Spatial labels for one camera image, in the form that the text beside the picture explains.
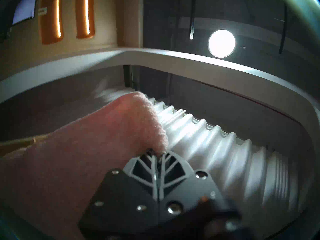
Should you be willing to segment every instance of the black cable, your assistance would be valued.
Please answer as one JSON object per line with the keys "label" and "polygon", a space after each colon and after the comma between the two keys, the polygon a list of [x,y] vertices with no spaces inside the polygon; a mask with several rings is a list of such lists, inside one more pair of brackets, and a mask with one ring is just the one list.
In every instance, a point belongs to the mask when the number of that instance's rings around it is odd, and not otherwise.
{"label": "black cable", "polygon": [[284,4],[284,22],[283,22],[283,29],[282,29],[282,36],[281,36],[281,43],[280,43],[279,54],[282,53],[283,45],[284,45],[284,43],[285,43],[286,32],[287,32],[287,25],[288,25],[288,9],[287,9],[287,5]]}
{"label": "black cable", "polygon": [[195,7],[196,7],[196,0],[191,0],[191,16],[190,16],[190,39],[193,39],[193,32],[195,31]]}

